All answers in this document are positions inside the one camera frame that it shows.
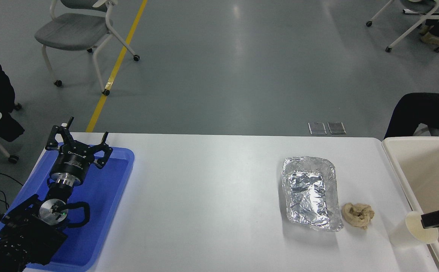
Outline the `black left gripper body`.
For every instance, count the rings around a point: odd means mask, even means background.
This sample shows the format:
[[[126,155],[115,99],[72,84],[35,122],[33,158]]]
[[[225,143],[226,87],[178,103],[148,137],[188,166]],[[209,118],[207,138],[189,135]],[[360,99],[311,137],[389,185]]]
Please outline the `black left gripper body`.
[[[87,144],[63,144],[59,148],[59,155],[52,166],[49,176],[57,179],[59,174],[69,174],[76,179],[85,179],[88,169],[95,157]]]

